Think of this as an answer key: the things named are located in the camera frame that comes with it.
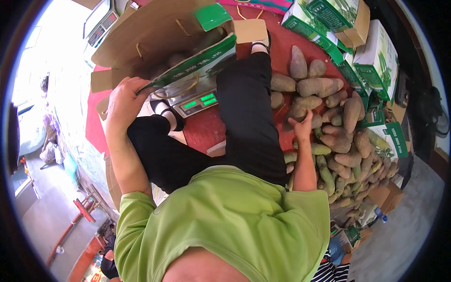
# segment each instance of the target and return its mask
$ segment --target white sock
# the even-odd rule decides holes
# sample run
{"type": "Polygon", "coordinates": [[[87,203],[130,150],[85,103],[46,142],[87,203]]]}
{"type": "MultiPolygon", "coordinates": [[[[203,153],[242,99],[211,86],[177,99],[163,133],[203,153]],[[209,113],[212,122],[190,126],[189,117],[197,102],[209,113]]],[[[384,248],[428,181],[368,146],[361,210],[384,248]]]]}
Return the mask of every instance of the white sock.
{"type": "MultiPolygon", "coordinates": [[[[168,105],[161,102],[156,106],[155,114],[160,115],[165,109],[169,109],[168,105]]],[[[169,121],[170,131],[173,131],[177,127],[177,120],[175,119],[175,115],[171,111],[166,111],[162,116],[169,121]]]]}

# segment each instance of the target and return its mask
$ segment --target rope handle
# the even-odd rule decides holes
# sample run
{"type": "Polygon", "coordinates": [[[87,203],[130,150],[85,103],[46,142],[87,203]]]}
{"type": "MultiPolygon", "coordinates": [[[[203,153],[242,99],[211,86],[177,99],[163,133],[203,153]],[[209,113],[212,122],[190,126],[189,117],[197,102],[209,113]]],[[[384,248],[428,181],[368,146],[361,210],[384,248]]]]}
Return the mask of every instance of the rope handle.
{"type": "Polygon", "coordinates": [[[171,97],[163,97],[163,96],[158,95],[158,94],[155,93],[155,92],[152,93],[152,94],[155,95],[155,96],[157,96],[157,97],[160,98],[160,99],[163,99],[163,100],[169,100],[169,99],[178,97],[178,96],[180,96],[180,95],[183,95],[184,93],[186,93],[186,92],[189,91],[191,88],[193,88],[194,86],[196,86],[196,84],[199,83],[199,73],[194,73],[194,76],[196,76],[196,81],[194,81],[193,84],[191,84],[191,86],[189,86],[188,88],[186,88],[185,90],[183,90],[182,92],[180,92],[180,93],[178,93],[178,94],[176,94],[176,95],[174,95],[174,96],[171,96],[171,97]]]}

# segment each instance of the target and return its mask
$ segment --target hand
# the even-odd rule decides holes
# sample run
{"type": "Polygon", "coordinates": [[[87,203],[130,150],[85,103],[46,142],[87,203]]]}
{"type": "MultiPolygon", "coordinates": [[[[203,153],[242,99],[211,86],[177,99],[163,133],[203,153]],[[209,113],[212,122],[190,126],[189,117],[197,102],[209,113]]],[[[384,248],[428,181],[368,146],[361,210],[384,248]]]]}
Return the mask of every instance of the hand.
{"type": "Polygon", "coordinates": [[[288,118],[289,124],[294,127],[295,136],[298,142],[308,140],[310,142],[310,132],[312,132],[312,110],[307,109],[307,116],[301,122],[288,118]]]}
{"type": "Polygon", "coordinates": [[[139,77],[126,77],[113,90],[108,104],[106,116],[106,136],[121,136],[127,134],[128,127],[138,116],[144,101],[155,89],[153,87],[136,91],[148,84],[150,80],[139,77]]]}

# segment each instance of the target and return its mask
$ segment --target digital scale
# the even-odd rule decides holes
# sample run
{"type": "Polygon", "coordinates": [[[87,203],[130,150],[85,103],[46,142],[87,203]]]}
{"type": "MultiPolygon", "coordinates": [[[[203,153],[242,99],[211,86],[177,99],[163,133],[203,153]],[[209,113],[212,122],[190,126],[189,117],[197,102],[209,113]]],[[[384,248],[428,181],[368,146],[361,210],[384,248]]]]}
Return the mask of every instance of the digital scale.
{"type": "Polygon", "coordinates": [[[178,96],[168,100],[168,102],[169,106],[176,110],[183,118],[187,118],[218,104],[216,88],[196,96],[178,96]]]}

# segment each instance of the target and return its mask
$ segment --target person in black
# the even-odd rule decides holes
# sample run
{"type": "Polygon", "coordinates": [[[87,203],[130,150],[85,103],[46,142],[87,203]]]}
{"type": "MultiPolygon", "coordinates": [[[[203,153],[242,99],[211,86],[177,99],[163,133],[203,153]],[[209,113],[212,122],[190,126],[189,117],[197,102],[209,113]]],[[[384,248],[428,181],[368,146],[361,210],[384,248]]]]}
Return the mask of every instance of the person in black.
{"type": "Polygon", "coordinates": [[[114,263],[114,243],[116,235],[108,237],[108,244],[105,247],[105,254],[103,255],[100,270],[111,282],[122,281],[117,273],[116,264],[114,263]]]}

